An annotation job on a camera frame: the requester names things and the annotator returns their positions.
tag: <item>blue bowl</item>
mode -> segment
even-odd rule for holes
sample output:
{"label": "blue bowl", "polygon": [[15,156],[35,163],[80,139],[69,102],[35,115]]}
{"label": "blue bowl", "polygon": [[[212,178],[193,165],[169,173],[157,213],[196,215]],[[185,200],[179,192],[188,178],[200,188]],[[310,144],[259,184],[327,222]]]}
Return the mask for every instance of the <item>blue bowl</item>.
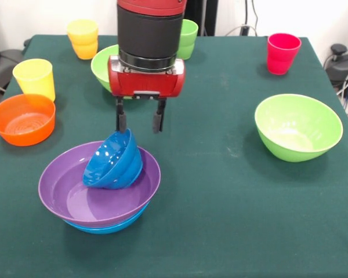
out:
{"label": "blue bowl", "polygon": [[66,223],[70,224],[72,227],[75,227],[76,229],[79,229],[83,232],[93,233],[95,235],[107,235],[109,233],[116,233],[116,232],[119,232],[119,231],[127,228],[128,226],[132,225],[141,216],[141,214],[146,209],[148,204],[149,204],[149,202],[140,211],[138,211],[135,215],[131,216],[127,220],[122,221],[119,224],[109,226],[109,227],[89,228],[89,227],[76,225],[76,224],[69,222],[69,221],[66,221]]}
{"label": "blue bowl", "polygon": [[117,131],[94,153],[82,182],[93,188],[126,188],[137,179],[142,168],[142,157],[131,130]]}

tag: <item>orange bowl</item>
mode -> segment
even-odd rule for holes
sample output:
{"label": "orange bowl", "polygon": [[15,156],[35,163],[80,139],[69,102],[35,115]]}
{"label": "orange bowl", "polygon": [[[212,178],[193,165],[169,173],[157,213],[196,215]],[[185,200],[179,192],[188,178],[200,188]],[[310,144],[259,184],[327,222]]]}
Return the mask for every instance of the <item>orange bowl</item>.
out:
{"label": "orange bowl", "polygon": [[55,127],[56,107],[40,94],[19,94],[0,103],[0,136],[15,146],[47,139]]}

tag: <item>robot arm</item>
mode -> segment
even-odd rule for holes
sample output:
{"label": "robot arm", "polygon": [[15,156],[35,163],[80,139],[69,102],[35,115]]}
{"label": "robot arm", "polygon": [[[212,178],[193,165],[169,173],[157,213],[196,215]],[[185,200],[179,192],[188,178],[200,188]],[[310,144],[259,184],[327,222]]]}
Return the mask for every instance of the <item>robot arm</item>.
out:
{"label": "robot arm", "polygon": [[176,58],[186,0],[118,0],[119,55],[108,61],[116,130],[126,129],[123,99],[158,101],[153,130],[162,131],[166,100],[177,97],[185,67]]}

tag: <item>red cup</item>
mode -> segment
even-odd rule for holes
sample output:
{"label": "red cup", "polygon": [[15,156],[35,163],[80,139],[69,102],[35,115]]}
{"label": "red cup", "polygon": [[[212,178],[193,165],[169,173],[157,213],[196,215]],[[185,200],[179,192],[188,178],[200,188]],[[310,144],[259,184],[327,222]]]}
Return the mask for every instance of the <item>red cup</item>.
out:
{"label": "red cup", "polygon": [[268,71],[276,75],[286,74],[301,45],[302,41],[296,36],[284,33],[271,35],[268,38]]}

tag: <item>green tablecloth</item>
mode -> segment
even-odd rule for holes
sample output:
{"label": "green tablecloth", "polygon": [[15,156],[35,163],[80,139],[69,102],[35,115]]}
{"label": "green tablecloth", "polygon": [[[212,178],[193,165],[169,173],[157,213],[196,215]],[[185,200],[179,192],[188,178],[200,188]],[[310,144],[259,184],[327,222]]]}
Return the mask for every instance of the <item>green tablecloth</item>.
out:
{"label": "green tablecloth", "polygon": [[[56,129],[33,147],[0,138],[0,277],[348,277],[348,118],[302,41],[290,72],[271,76],[266,38],[198,38],[161,134],[152,133],[156,101],[126,101],[128,126],[162,182],[134,225],[95,236],[48,212],[37,186],[57,155],[114,131],[114,99],[66,36],[35,36],[26,58],[53,63]],[[19,93],[13,81],[5,97]],[[343,120],[342,141],[306,163],[276,159],[253,113],[278,93],[328,104]]]}

